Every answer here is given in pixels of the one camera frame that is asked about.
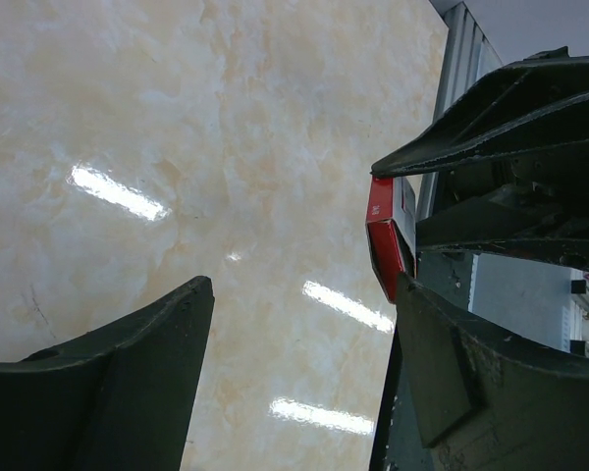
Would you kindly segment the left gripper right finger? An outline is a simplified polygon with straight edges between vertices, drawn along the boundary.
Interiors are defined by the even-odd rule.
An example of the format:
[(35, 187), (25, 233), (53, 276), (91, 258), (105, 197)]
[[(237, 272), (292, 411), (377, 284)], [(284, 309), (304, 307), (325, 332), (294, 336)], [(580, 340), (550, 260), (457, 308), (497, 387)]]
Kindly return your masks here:
[(589, 470), (589, 358), (523, 338), (399, 275), (370, 466)]

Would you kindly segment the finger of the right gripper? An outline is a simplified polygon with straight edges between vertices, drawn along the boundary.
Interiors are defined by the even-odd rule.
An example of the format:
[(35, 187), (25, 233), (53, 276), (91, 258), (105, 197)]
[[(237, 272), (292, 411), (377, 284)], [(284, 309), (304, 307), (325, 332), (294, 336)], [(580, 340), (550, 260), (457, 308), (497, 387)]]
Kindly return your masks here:
[(485, 75), (371, 174), (426, 174), (587, 144), (589, 56), (571, 57), (562, 47)]
[(589, 272), (589, 213), (537, 195), (492, 193), (416, 226), (417, 248), (536, 261)]

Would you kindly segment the red staple box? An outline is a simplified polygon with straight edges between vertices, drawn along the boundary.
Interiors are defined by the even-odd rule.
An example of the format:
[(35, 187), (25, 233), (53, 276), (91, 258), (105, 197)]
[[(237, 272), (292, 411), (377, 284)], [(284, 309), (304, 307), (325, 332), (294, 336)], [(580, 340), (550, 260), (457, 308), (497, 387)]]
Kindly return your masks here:
[(406, 177), (371, 179), (365, 230), (374, 274), (392, 304), (399, 274), (416, 275), (415, 208)]

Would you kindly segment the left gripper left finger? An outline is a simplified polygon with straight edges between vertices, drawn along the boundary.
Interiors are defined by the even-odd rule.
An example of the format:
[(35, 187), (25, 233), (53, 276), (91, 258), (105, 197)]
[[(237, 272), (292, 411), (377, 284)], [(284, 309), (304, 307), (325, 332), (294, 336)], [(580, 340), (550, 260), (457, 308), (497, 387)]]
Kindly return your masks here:
[(0, 363), (0, 470), (177, 470), (214, 309), (195, 277), (73, 340)]

